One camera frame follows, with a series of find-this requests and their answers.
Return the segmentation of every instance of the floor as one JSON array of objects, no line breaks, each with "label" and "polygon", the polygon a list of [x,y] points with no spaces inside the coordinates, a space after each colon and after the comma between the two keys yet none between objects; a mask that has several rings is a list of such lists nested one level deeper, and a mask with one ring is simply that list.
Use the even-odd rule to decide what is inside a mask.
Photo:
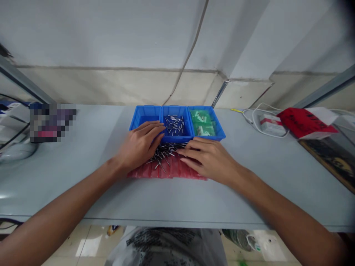
[{"label": "floor", "polygon": [[[0,229],[8,225],[3,223]],[[1,230],[1,233],[11,233],[13,229]],[[79,224],[42,266],[103,266],[123,235],[123,227],[110,237],[107,230],[108,226]],[[239,261],[246,261],[248,266],[301,266],[275,231],[254,230],[250,233],[257,237],[262,252],[244,251],[221,236],[228,266],[239,266]]]}]

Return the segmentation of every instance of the metal trim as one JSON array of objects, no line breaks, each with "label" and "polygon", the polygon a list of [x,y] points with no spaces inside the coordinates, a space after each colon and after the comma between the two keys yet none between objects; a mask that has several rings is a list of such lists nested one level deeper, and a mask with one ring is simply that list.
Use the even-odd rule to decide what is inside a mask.
[{"label": "metal trim", "polygon": [[214,108],[216,106],[216,103],[218,102],[219,98],[221,97],[221,95],[222,95],[224,89],[226,88],[226,86],[228,85],[228,83],[229,83],[229,80],[226,80],[226,81],[223,82],[221,88],[219,89],[219,91],[217,93],[216,98],[214,99],[214,101],[213,101],[213,103],[211,105],[212,108]]},{"label": "metal trim", "polygon": [[55,100],[49,97],[48,94],[41,90],[35,83],[33,83],[28,77],[26,77],[21,71],[10,64],[2,56],[0,56],[0,73],[13,81],[41,103],[55,103]]},{"label": "metal trim", "polygon": [[347,86],[355,82],[355,64],[349,67],[344,72],[338,74],[335,78],[321,86],[315,92],[308,95],[303,100],[296,103],[294,108],[309,108],[335,93],[345,89]]}]

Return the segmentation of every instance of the finger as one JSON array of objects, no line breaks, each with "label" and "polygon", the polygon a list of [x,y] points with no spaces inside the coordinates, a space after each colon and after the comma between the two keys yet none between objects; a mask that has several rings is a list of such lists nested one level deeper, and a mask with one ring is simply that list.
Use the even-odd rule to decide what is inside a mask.
[{"label": "finger", "polygon": [[157,136],[155,138],[155,140],[153,141],[151,147],[149,148],[148,152],[153,156],[153,154],[155,153],[155,150],[158,148],[160,141],[162,140],[162,138],[164,137],[164,133],[160,134],[159,136]]},{"label": "finger", "polygon": [[194,158],[199,162],[201,162],[201,155],[203,153],[202,151],[184,150],[184,149],[178,149],[176,150],[176,152],[186,157]]},{"label": "finger", "polygon": [[161,133],[162,131],[164,131],[165,129],[166,129],[166,127],[164,127],[164,126],[155,127],[155,128],[153,128],[151,131],[149,131],[149,132],[146,134],[146,137],[148,138],[148,140],[150,140],[150,141],[152,142],[153,139],[154,139],[159,133]]},{"label": "finger", "polygon": [[208,146],[208,143],[200,142],[197,140],[190,140],[189,143],[186,145],[185,149],[190,150],[191,148],[193,148],[201,151],[207,151]]},{"label": "finger", "polygon": [[200,137],[194,137],[193,140],[203,142],[203,143],[210,143],[210,144],[217,142],[215,140],[209,140],[209,139],[200,138]]},{"label": "finger", "polygon": [[203,167],[201,165],[191,161],[188,158],[180,158],[180,160],[183,161],[184,163],[186,163],[189,167],[191,167],[193,170],[198,172],[200,175],[203,175],[202,174]]},{"label": "finger", "polygon": [[147,135],[147,133],[150,132],[153,128],[159,127],[159,126],[162,126],[162,125],[164,125],[164,123],[150,124],[150,125],[147,125],[146,127],[142,128],[138,132],[139,132],[140,135],[144,136],[144,135]]},{"label": "finger", "polygon": [[132,130],[133,132],[136,132],[138,130],[141,130],[142,128],[146,127],[147,125],[150,125],[150,124],[157,124],[157,123],[160,123],[160,121],[146,121],[144,122],[143,124],[141,124],[138,128]]}]

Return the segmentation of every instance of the workbench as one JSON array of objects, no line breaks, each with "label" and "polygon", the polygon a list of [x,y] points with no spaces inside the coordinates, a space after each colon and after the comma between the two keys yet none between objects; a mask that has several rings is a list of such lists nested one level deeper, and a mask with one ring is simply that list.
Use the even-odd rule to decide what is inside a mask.
[{"label": "workbench", "polygon": [[[31,157],[0,165],[0,217],[26,221],[91,174],[123,142],[134,106],[77,105],[76,121],[61,142],[41,143]],[[330,231],[353,232],[355,196],[291,135],[265,136],[240,113],[215,109],[221,141],[240,164],[297,204]],[[268,229],[242,196],[212,180],[125,179],[88,211],[96,225]]]}]

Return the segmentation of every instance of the green packet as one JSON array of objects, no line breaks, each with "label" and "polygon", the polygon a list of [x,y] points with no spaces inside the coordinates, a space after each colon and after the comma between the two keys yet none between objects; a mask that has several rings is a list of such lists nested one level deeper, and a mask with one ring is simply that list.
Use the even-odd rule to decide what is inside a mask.
[{"label": "green packet", "polygon": [[193,129],[195,131],[196,136],[215,136],[216,133],[214,131],[216,123],[194,123]]},{"label": "green packet", "polygon": [[211,117],[208,111],[191,110],[192,123],[211,123]]}]

